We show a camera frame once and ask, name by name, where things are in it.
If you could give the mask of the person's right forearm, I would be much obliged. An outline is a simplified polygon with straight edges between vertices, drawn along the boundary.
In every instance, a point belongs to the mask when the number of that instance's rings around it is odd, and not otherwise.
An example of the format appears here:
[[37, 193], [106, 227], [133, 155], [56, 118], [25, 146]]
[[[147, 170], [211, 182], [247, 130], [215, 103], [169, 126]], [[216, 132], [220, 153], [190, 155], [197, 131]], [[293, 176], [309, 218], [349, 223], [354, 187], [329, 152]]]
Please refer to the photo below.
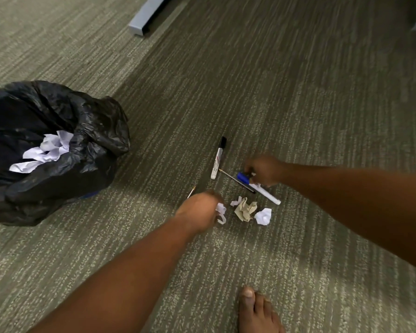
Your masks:
[[282, 162], [280, 182], [416, 267], [416, 174]]

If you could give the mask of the person's right hand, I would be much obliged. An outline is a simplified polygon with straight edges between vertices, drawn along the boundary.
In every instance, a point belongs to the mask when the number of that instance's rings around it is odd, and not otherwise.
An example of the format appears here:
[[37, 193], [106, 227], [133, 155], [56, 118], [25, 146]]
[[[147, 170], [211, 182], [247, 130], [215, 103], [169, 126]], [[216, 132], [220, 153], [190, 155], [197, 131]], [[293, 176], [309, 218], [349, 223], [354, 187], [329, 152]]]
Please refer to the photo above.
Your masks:
[[256, 155], [251, 158], [264, 160], [264, 186], [273, 186], [284, 183], [290, 164], [282, 162], [272, 155]]

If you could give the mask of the black trash bag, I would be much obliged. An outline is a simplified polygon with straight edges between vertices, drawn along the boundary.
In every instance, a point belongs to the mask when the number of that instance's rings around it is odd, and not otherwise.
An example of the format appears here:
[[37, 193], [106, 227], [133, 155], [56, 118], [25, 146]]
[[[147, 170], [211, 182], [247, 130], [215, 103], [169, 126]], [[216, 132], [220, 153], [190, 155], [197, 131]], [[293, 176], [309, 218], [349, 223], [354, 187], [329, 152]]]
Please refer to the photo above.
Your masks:
[[[69, 152], [28, 174], [10, 172], [45, 134], [73, 134]], [[35, 226], [81, 196], [107, 188], [129, 151], [127, 116], [111, 96], [94, 98], [45, 80], [0, 88], [0, 224]]]

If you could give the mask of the person's left hand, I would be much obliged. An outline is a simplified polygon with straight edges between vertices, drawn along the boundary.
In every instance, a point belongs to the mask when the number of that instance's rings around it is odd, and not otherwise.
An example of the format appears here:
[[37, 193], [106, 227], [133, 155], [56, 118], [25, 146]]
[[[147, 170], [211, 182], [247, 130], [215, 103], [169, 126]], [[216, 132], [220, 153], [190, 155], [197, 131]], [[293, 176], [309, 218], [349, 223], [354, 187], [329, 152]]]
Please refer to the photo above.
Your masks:
[[203, 225], [203, 192], [186, 199], [175, 213], [172, 221], [180, 229], [192, 236], [205, 232], [212, 227]]

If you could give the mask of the white crumpled paper ball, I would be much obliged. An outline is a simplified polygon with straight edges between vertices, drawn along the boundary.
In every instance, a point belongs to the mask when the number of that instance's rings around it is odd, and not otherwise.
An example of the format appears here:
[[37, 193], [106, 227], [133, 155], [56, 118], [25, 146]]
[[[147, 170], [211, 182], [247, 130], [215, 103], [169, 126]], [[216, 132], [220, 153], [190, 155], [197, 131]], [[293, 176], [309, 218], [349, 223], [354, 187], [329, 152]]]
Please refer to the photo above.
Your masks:
[[267, 226], [270, 224], [272, 218], [272, 209], [264, 208], [261, 211], [257, 212], [254, 218], [258, 225]]

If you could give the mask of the person's bare foot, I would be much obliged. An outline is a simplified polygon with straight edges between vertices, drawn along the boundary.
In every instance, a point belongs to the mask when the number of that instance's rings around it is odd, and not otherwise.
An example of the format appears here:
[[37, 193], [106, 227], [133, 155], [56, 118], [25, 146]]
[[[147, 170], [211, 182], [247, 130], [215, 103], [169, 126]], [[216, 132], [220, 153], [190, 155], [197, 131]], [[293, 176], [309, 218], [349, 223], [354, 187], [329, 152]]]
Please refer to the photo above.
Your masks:
[[286, 333], [272, 303], [250, 286], [242, 288], [238, 306], [238, 333]]

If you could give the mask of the black capped white marker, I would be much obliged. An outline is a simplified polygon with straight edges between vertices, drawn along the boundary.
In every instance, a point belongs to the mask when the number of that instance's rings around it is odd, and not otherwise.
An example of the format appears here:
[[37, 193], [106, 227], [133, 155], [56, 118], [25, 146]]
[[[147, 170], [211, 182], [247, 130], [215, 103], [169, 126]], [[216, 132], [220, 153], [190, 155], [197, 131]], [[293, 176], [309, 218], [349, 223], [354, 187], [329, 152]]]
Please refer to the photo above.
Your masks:
[[222, 158], [223, 150], [226, 147], [226, 143], [227, 143], [227, 138], [222, 136], [221, 140], [219, 142], [219, 145], [218, 145], [217, 152], [216, 152], [216, 157], [215, 157], [215, 161], [214, 161], [214, 164], [213, 164], [213, 168], [211, 170], [211, 175], [210, 175], [211, 180], [215, 180], [216, 177], [217, 177], [217, 173], [218, 173], [219, 167], [220, 167], [220, 161], [221, 161], [221, 158]]

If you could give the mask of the person's left forearm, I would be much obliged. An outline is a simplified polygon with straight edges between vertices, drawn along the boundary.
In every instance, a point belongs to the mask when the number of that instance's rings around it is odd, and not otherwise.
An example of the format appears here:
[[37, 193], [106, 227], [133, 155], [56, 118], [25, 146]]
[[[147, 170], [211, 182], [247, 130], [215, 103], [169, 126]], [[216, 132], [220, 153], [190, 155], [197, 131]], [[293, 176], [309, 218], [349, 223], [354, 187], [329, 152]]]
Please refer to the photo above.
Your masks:
[[28, 333], [139, 333], [199, 225], [174, 217], [117, 255]]

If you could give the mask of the crumpled white paper in bag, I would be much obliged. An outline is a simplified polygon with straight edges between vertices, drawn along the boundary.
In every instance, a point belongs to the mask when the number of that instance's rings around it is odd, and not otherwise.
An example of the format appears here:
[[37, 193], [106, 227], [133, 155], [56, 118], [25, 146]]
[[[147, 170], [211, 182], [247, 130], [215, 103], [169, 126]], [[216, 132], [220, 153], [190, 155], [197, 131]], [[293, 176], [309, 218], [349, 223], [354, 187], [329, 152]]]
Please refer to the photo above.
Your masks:
[[57, 134], [45, 134], [39, 146], [23, 153], [22, 159], [27, 161], [12, 164], [9, 171], [28, 174], [44, 163], [58, 161], [63, 154], [69, 152], [72, 137], [73, 134], [65, 130], [58, 130]]

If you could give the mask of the blue capped white marker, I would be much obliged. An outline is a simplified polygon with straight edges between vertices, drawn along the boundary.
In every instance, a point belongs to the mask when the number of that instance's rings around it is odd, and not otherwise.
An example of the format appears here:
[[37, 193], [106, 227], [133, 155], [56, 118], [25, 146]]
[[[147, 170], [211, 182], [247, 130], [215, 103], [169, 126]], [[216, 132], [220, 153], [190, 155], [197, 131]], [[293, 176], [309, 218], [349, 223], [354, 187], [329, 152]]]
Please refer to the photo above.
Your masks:
[[277, 199], [275, 196], [273, 196], [271, 193], [269, 193], [268, 191], [266, 191], [263, 187], [261, 187], [260, 184], [252, 184], [250, 183], [250, 178], [254, 177], [256, 174], [254, 172], [251, 172], [251, 174], [246, 174], [243, 172], [239, 172], [236, 176], [236, 178], [243, 184], [245, 184], [245, 186], [250, 187], [252, 190], [258, 192], [259, 194], [261, 194], [262, 196], [266, 197], [268, 200], [270, 200], [271, 202], [273, 202], [276, 205], [280, 205], [281, 201], [279, 199]]

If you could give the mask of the thin black pen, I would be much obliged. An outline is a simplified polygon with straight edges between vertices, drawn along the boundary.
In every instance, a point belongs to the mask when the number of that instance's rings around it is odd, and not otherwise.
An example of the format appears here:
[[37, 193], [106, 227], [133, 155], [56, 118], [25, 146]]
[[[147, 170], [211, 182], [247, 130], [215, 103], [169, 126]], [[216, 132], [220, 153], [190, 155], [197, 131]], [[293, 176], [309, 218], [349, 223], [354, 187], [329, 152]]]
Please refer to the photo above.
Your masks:
[[256, 191], [255, 191], [253, 188], [251, 188], [249, 184], [246, 184], [246, 183], [242, 182], [241, 180], [239, 180], [239, 179], [237, 179], [237, 178], [233, 177], [232, 175], [230, 175], [230, 174], [226, 173], [224, 170], [222, 170], [222, 169], [220, 169], [220, 168], [218, 169], [218, 171], [219, 171], [220, 173], [225, 174], [225, 175], [226, 175], [227, 177], [229, 177], [230, 179], [233, 179], [236, 183], [238, 183], [238, 184], [240, 184], [241, 186], [243, 186], [244, 188], [246, 188], [246, 189], [247, 189], [248, 191], [250, 191], [252, 194], [256, 194]]

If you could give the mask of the beige crumpled paper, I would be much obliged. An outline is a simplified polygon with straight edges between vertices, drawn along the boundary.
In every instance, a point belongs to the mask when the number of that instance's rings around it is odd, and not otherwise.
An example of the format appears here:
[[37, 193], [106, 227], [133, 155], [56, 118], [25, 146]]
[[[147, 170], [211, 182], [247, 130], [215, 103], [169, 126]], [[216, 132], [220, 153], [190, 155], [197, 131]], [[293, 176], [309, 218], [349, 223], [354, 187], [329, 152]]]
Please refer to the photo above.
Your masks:
[[253, 201], [248, 204], [247, 200], [246, 197], [243, 197], [242, 202], [234, 210], [234, 213], [242, 222], [250, 222], [253, 219], [253, 213], [257, 210], [257, 202]]

